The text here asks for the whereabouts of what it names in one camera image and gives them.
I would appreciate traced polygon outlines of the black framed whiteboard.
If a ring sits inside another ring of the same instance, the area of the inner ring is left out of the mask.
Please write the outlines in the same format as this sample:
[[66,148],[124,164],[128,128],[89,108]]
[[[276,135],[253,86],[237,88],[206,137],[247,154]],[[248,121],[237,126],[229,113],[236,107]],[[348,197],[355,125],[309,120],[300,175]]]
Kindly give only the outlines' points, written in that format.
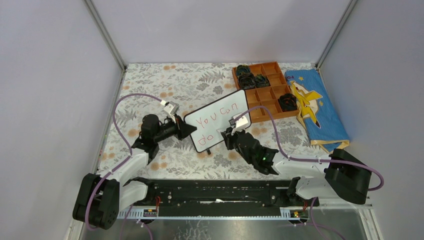
[[249,109],[246,92],[232,92],[187,114],[185,123],[196,127],[190,138],[197,153],[221,143],[221,132],[231,126],[230,120]]

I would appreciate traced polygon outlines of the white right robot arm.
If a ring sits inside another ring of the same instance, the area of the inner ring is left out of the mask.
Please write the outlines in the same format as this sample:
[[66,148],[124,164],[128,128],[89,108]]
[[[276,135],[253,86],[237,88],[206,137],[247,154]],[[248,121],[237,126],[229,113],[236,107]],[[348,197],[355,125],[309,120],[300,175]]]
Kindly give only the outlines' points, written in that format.
[[319,197],[339,197],[356,205],[366,202],[372,172],[343,149],[334,150],[325,159],[296,161],[261,145],[245,130],[233,131],[229,127],[221,136],[228,150],[235,150],[261,174],[290,180],[286,198],[293,206]]

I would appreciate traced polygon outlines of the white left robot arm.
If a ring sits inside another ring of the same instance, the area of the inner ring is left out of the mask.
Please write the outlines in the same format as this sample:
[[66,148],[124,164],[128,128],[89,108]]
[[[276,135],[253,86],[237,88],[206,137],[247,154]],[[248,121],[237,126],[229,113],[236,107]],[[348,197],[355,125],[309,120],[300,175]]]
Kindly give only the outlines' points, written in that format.
[[152,162],[159,151],[159,142],[176,137],[183,140],[197,127],[174,115],[163,122],[155,114],[143,117],[138,138],[127,158],[100,174],[88,173],[82,179],[72,217],[86,223],[89,229],[109,229],[119,213],[131,204],[152,204],[155,192],[146,180],[131,177]]

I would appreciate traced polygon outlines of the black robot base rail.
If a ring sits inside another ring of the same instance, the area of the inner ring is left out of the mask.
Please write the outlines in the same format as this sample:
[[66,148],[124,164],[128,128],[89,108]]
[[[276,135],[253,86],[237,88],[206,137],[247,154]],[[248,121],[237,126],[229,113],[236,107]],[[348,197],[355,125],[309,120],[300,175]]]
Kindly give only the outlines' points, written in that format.
[[165,217],[276,217],[281,208],[318,207],[319,200],[304,200],[289,180],[172,180],[136,177],[147,185],[147,195],[135,202],[151,206]]

